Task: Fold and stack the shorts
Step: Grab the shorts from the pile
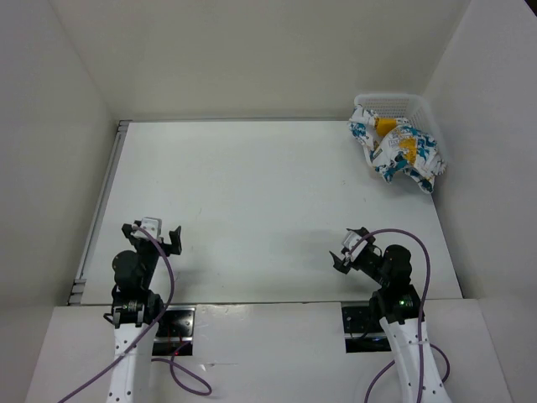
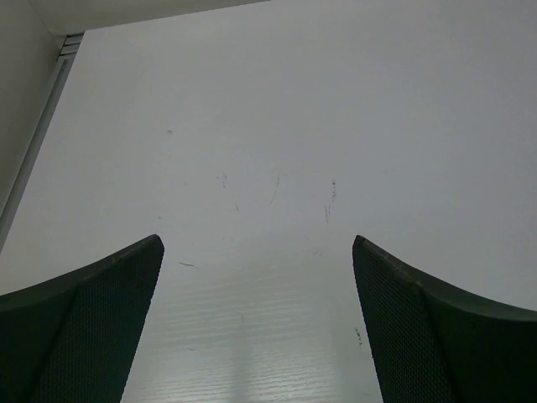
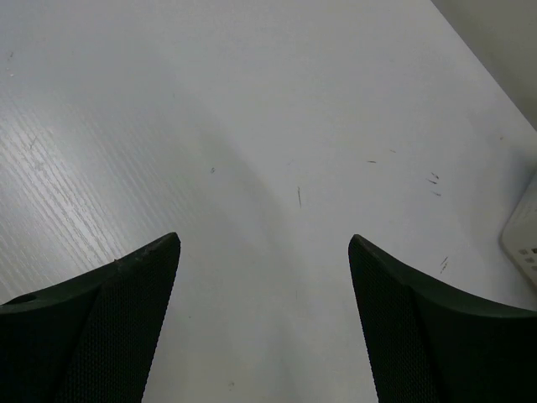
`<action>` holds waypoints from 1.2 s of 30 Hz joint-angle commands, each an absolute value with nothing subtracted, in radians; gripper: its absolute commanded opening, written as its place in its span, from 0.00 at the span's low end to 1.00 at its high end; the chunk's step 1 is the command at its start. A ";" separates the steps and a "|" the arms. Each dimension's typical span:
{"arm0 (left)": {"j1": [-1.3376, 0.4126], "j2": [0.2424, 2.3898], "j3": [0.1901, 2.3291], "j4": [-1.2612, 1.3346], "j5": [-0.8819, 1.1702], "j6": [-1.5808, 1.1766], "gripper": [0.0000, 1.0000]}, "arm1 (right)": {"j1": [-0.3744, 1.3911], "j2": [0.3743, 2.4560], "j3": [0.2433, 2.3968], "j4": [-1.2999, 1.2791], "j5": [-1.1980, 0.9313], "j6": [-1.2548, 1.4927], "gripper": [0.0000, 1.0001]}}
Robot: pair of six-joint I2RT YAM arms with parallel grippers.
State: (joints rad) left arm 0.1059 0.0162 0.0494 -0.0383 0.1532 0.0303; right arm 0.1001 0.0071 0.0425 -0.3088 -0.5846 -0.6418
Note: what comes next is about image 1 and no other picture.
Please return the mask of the printed white teal yellow shorts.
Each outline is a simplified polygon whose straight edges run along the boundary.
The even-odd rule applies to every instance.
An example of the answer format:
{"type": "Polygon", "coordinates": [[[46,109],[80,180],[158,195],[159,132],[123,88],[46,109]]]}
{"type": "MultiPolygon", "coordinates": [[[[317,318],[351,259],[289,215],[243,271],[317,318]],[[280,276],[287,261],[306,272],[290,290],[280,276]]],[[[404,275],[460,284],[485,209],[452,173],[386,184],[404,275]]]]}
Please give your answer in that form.
{"type": "Polygon", "coordinates": [[[347,126],[362,146],[368,166],[385,182],[402,173],[424,193],[433,192],[446,161],[431,134],[414,127],[407,118],[382,118],[361,104],[354,106],[347,126]]]}

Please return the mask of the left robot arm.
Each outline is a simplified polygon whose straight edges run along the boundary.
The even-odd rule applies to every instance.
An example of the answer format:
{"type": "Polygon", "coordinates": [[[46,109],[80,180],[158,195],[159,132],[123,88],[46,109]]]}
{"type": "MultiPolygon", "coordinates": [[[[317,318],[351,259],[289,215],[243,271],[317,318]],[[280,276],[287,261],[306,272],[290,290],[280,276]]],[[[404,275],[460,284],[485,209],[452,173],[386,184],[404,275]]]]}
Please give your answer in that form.
{"type": "Polygon", "coordinates": [[[124,224],[122,232],[132,245],[112,260],[115,285],[112,288],[114,361],[108,402],[147,402],[150,364],[155,335],[163,332],[168,319],[163,301],[150,290],[157,263],[171,269],[169,256],[182,252],[181,228],[169,232],[169,242],[161,236],[162,221],[145,217],[124,224]]]}

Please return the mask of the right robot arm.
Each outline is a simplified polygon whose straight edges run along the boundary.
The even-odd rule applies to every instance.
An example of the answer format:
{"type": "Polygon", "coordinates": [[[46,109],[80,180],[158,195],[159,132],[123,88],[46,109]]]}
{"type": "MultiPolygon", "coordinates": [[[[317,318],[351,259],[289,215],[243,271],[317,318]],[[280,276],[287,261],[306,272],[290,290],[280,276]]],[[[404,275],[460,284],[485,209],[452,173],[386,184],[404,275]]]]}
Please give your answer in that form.
{"type": "Polygon", "coordinates": [[[369,300],[368,320],[383,330],[392,360],[369,384],[364,400],[369,401],[373,387],[391,368],[397,369],[403,402],[450,402],[445,382],[451,374],[446,354],[430,342],[425,320],[425,299],[430,287],[429,252],[416,235],[397,228],[368,231],[348,229],[339,254],[331,254],[333,268],[343,274],[363,272],[379,289],[369,300]],[[411,284],[411,252],[398,244],[385,249],[375,244],[375,237],[397,233],[412,238],[425,257],[425,283],[421,294],[411,284]]]}

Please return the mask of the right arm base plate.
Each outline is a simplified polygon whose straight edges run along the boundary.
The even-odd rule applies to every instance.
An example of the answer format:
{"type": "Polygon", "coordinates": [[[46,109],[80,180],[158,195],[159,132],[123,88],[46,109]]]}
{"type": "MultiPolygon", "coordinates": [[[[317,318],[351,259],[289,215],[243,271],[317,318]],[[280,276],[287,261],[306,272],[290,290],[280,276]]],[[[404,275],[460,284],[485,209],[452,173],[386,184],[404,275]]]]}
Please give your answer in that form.
{"type": "Polygon", "coordinates": [[[365,304],[342,304],[341,316],[347,353],[374,353],[390,350],[385,332],[365,304]]]}

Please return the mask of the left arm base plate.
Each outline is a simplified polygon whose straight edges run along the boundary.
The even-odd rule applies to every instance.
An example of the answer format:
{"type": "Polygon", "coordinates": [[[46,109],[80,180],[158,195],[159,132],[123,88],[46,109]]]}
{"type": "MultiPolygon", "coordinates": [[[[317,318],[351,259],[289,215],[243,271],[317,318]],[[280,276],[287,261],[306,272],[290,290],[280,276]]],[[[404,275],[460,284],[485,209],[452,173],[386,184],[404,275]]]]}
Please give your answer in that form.
{"type": "Polygon", "coordinates": [[[179,357],[191,356],[193,351],[194,306],[172,306],[159,322],[154,338],[153,356],[179,357]]]}

